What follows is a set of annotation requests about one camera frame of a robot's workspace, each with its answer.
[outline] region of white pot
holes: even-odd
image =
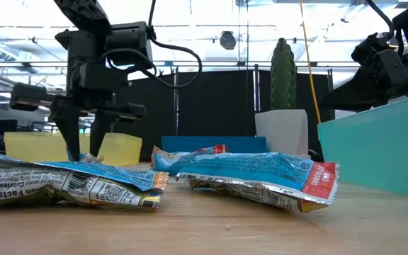
[[[308,120],[305,110],[271,110],[258,113],[256,133],[265,137],[270,152],[308,155]]]

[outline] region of black curtain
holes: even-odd
[[[326,95],[332,89],[332,78],[328,75],[313,74],[314,90],[316,97]],[[270,110],[270,71],[259,71],[259,88],[261,100],[261,112]],[[317,115],[312,99],[310,75],[297,74],[297,109],[305,109],[308,117],[308,147],[320,155],[322,148],[317,136]],[[334,119],[334,110],[320,109],[321,121]]]
[[[174,84],[172,76],[163,80]],[[153,79],[132,81],[132,86],[118,96],[118,101],[129,101],[146,107],[146,116],[133,123],[116,123],[113,132],[142,138],[141,158],[150,162],[154,145],[161,147],[162,136],[174,135],[174,90]]]
[[[179,73],[181,84],[195,73]],[[252,71],[203,72],[196,83],[178,90],[178,134],[254,136]]]

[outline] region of blue bin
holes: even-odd
[[[408,98],[318,126],[341,181],[408,195]]]
[[[227,145],[231,153],[267,152],[265,137],[166,136],[161,143],[166,152],[194,152],[214,145]]]

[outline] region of snack wrapper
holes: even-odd
[[[213,155],[228,152],[225,144],[215,145],[200,149],[196,152],[165,152],[154,146],[152,152],[151,168],[154,171],[166,171],[170,176],[175,176],[177,173],[190,161],[198,155]]]
[[[158,208],[169,174],[87,162],[28,163],[0,155],[0,206],[67,200],[102,208]]]
[[[331,204],[339,185],[335,163],[281,153],[199,155],[182,167],[178,176],[187,177],[192,187],[210,186],[243,197],[255,193],[252,200],[284,208],[292,208],[287,204],[294,201],[299,205]],[[269,197],[283,202],[270,203]]]

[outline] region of translucent yellow bin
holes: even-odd
[[[80,150],[89,152],[89,134],[80,134]],[[66,162],[66,144],[61,134],[5,132],[6,154],[27,162]],[[99,157],[111,166],[136,164],[140,160],[142,139],[126,134],[107,133]]]

